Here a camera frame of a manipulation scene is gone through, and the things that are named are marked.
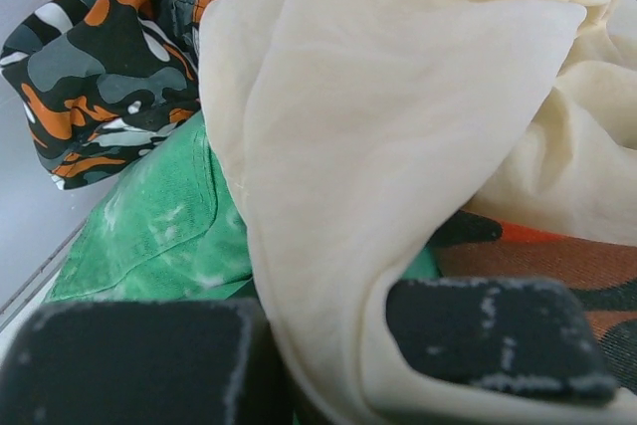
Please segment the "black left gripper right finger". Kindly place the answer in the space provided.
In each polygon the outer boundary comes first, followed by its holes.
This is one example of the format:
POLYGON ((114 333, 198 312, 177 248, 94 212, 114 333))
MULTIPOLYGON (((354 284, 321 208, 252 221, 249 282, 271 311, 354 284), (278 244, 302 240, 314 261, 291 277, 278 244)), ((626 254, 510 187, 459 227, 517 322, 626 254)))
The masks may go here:
POLYGON ((580 302, 553 280, 400 281, 386 319, 408 365, 431 378, 540 400, 618 389, 580 302))

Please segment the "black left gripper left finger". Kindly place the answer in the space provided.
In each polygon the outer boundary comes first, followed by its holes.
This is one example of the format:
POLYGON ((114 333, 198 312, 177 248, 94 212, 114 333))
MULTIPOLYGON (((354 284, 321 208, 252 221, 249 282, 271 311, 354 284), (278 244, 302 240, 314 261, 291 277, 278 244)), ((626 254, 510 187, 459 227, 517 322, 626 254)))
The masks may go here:
POLYGON ((285 424, 286 377, 254 299, 39 307, 1 366, 5 424, 285 424))

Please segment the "cream white cloth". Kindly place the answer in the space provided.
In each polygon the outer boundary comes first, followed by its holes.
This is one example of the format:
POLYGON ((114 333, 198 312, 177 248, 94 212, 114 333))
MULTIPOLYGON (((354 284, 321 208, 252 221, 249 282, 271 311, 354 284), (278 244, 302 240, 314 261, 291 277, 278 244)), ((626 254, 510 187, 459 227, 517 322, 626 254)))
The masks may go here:
POLYGON ((611 409, 620 384, 540 400, 423 375, 386 319, 400 281, 552 280, 443 276, 428 243, 461 210, 636 248, 635 0, 214 0, 198 71, 256 291, 311 412, 635 422, 611 409))

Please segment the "orange grey camouflage cloth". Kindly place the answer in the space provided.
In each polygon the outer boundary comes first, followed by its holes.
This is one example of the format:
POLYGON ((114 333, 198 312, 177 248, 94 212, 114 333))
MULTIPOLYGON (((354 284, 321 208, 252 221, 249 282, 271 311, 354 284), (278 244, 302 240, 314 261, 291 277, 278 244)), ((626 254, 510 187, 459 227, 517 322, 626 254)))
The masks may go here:
POLYGON ((199 26, 212 1, 53 0, 10 34, 1 73, 58 188, 120 173, 199 111, 199 26))

